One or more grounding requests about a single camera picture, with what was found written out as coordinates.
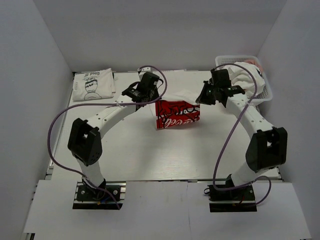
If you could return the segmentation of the white t-shirt with red-black print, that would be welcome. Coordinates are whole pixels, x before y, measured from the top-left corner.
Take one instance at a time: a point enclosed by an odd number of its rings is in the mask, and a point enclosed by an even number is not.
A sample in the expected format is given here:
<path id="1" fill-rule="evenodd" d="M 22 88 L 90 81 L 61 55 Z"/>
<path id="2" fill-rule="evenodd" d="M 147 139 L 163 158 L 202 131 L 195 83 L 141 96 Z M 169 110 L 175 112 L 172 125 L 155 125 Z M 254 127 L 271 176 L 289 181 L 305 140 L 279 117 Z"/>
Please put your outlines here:
<path id="1" fill-rule="evenodd" d="M 200 105 L 197 95 L 183 89 L 173 94 L 165 94 L 161 100 L 149 106 L 155 119 L 157 130 L 182 126 L 200 120 Z"/>

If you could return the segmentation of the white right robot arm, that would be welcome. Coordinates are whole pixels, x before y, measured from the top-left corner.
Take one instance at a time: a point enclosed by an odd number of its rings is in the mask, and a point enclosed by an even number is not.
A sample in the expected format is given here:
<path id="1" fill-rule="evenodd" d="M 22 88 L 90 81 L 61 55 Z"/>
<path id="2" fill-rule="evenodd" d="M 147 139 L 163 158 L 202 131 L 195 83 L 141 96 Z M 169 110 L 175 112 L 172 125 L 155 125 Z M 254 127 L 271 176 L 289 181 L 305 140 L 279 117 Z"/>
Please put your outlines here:
<path id="1" fill-rule="evenodd" d="M 236 118 L 226 142 L 238 124 L 247 132 L 250 142 L 245 153 L 245 162 L 228 176 L 226 195 L 236 200 L 244 193 L 244 186 L 252 184 L 270 169 L 283 165 L 287 159 L 288 132 L 284 127 L 275 127 L 253 106 L 240 86 L 227 84 L 223 87 L 204 81 L 198 104 L 221 103 Z"/>

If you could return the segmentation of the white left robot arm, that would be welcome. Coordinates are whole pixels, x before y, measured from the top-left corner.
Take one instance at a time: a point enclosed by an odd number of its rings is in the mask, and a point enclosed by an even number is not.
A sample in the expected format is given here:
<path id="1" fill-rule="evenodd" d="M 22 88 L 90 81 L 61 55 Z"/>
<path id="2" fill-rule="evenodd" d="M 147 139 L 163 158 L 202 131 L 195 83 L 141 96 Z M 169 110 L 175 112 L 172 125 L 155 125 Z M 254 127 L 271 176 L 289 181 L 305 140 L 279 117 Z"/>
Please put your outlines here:
<path id="1" fill-rule="evenodd" d="M 95 115 L 73 121 L 67 148 L 76 158 L 88 193 L 99 200 L 105 196 L 106 180 L 101 173 L 99 159 L 103 153 L 102 139 L 105 134 L 127 116 L 159 97 L 157 88 L 146 92 L 128 87 L 116 101 Z"/>

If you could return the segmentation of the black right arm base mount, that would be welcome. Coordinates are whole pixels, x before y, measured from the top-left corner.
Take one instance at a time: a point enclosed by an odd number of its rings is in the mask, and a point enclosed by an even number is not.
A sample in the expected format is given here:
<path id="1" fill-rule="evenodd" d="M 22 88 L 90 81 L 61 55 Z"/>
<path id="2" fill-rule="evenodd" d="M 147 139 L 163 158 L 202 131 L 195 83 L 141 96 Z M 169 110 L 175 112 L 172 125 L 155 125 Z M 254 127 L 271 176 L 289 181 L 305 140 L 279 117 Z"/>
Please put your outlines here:
<path id="1" fill-rule="evenodd" d="M 212 184 L 204 189 L 208 196 L 211 213 L 248 213 L 256 212 L 256 198 L 252 185 L 234 190 L 219 191 Z"/>

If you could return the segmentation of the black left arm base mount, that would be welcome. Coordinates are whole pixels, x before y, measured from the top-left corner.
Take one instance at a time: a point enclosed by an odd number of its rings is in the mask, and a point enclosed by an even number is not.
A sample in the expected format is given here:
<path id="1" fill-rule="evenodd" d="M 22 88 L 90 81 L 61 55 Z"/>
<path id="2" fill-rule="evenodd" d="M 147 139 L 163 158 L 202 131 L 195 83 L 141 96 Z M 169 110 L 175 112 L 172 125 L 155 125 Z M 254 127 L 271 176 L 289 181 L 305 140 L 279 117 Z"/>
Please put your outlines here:
<path id="1" fill-rule="evenodd" d="M 126 193 L 126 182 L 107 181 L 105 189 L 113 196 L 113 198 L 105 191 L 93 189 L 84 182 L 77 182 L 74 199 L 73 210 L 120 210 Z"/>

